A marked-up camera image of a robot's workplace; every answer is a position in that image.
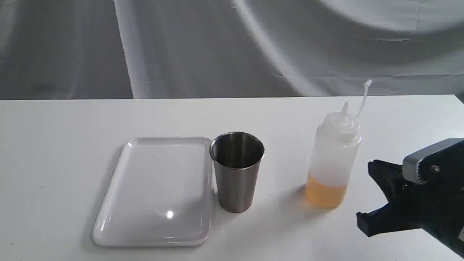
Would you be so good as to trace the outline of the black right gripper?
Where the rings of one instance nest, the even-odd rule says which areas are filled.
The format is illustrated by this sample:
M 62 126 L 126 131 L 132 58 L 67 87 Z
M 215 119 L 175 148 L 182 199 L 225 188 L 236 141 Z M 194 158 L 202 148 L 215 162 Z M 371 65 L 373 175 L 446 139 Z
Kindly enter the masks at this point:
M 367 237 L 422 228 L 463 256 L 463 139 L 447 138 L 407 155 L 403 165 L 373 160 L 370 177 L 388 203 L 356 213 Z M 413 183 L 412 199 L 396 199 Z

